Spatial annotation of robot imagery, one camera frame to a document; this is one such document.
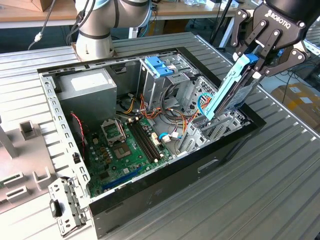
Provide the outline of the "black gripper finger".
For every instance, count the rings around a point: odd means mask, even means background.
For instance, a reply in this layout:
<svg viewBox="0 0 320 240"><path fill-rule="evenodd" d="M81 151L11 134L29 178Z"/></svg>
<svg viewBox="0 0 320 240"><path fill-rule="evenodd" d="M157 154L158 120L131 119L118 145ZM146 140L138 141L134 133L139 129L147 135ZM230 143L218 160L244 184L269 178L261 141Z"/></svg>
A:
<svg viewBox="0 0 320 240"><path fill-rule="evenodd" d="M261 32L256 41L262 49L258 52L258 60L252 67L254 73L251 76L254 79L276 75L310 57L299 30L295 33L281 29L274 29L269 33Z"/></svg>
<svg viewBox="0 0 320 240"><path fill-rule="evenodd" d="M261 19L254 23L254 10L238 9L234 17L234 25L231 34L231 46L235 48L232 55L236 62L242 55L250 53L257 46L255 40L268 26L268 21Z"/></svg>

